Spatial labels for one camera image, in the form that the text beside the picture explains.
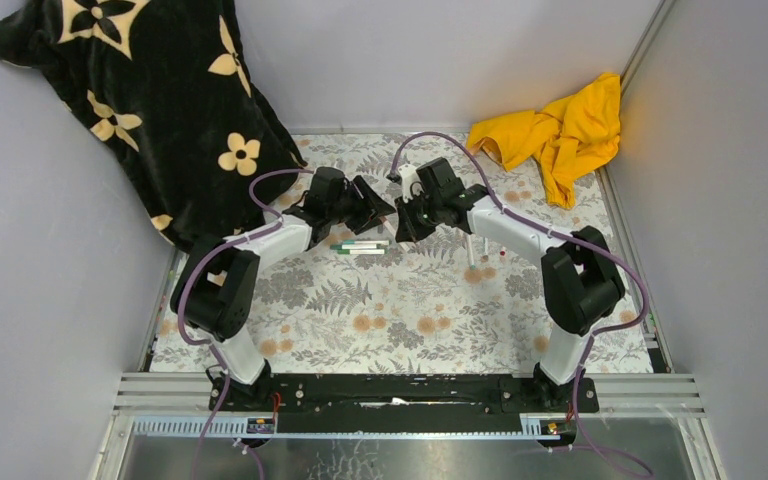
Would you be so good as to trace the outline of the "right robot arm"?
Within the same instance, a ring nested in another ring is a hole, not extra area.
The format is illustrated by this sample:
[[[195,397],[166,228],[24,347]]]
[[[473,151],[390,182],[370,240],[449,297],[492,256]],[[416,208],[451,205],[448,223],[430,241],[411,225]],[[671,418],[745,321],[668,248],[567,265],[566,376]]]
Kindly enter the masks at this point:
[[[446,225],[496,242],[539,268],[554,325],[538,363],[545,377],[535,382],[533,396],[543,410],[561,410],[573,398],[570,382],[585,358],[593,326],[626,292],[602,233],[594,227],[564,232],[542,226],[487,186],[466,186],[444,158],[421,167],[394,167],[388,178],[402,190],[395,201],[398,242],[420,242]]]

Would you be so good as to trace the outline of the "brown cap marker pen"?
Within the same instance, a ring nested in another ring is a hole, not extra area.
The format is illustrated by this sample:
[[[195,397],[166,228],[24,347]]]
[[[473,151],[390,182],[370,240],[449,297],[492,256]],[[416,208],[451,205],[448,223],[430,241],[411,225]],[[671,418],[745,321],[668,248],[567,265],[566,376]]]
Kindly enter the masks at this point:
[[[383,227],[387,230],[387,232],[390,234],[390,236],[393,238],[395,243],[398,243],[399,240],[397,239],[397,230],[396,228],[386,219],[382,221]]]

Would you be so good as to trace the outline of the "teal green marker pen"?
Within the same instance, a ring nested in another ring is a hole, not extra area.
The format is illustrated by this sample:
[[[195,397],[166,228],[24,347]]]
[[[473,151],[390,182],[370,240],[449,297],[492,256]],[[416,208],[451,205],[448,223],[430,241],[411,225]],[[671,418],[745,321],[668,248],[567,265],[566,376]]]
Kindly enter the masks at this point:
[[[467,251],[469,268],[471,270],[475,270],[477,268],[477,265],[476,265],[476,259],[475,259],[475,251],[474,251],[474,241],[471,235],[467,235],[465,237],[465,248]]]

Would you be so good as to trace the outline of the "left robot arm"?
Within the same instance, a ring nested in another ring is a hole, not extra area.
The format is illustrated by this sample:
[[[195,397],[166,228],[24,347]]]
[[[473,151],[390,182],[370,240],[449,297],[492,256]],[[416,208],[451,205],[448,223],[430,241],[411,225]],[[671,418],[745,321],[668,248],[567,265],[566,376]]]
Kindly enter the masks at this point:
[[[337,225],[360,234],[395,212],[362,177],[348,179],[338,169],[319,167],[302,198],[273,221],[227,238],[204,235],[196,241],[170,307],[183,340],[211,349],[234,382],[231,395],[242,408],[259,410],[270,397],[271,387],[261,377],[267,361],[246,327],[259,273],[311,250]]]

